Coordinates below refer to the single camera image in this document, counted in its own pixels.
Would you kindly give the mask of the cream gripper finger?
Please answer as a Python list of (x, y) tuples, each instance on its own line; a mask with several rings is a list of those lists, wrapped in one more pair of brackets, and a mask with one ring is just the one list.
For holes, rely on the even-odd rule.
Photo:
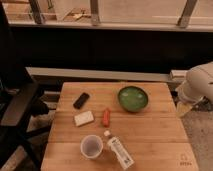
[(188, 113), (192, 109), (191, 104), (185, 104), (181, 101), (177, 103), (177, 116), (183, 117), (186, 113)]

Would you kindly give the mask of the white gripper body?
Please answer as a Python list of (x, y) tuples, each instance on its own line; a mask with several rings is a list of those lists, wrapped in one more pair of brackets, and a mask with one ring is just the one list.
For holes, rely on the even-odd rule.
[(183, 103), (195, 105), (203, 99), (203, 96), (196, 93), (187, 81), (183, 81), (176, 89), (178, 98)]

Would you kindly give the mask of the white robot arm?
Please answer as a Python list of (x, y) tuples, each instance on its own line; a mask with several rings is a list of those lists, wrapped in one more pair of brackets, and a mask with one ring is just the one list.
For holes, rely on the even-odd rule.
[(213, 61), (189, 69), (176, 92), (178, 117), (183, 117), (204, 99), (213, 104)]

